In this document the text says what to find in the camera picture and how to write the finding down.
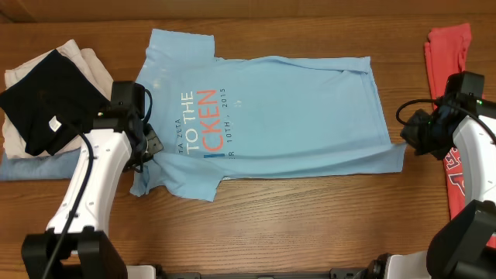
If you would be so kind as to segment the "light blue printed t-shirt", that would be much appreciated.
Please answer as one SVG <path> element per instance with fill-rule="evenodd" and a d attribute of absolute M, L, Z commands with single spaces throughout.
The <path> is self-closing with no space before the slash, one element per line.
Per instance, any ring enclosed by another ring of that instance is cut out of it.
<path fill-rule="evenodd" d="M 154 29 L 137 81 L 163 149 L 131 192 L 212 201 L 221 181 L 398 173 L 369 57 L 223 59 L 213 36 Z"/>

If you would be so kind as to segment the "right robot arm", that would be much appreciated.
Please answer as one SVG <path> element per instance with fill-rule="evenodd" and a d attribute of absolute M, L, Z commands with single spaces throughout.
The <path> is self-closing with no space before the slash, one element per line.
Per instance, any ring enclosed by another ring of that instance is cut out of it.
<path fill-rule="evenodd" d="M 463 165 L 465 206 L 424 252 L 383 254 L 367 268 L 331 270 L 331 278 L 495 279 L 495 103 L 483 98 L 484 76 L 452 74 L 436 109 L 421 109 L 404 123 L 401 137 L 416 154 L 441 160 L 455 148 Z"/>

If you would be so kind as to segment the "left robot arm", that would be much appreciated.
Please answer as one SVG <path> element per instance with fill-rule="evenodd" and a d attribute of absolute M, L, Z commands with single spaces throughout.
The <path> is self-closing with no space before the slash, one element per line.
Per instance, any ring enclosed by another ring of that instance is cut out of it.
<path fill-rule="evenodd" d="M 163 149 L 149 123 L 153 99 L 133 81 L 112 85 L 110 104 L 83 134 L 76 169 L 45 232 L 29 234 L 21 248 L 31 278 L 151 278 L 157 265 L 128 266 L 108 238 L 109 216 L 124 171 L 141 173 Z"/>

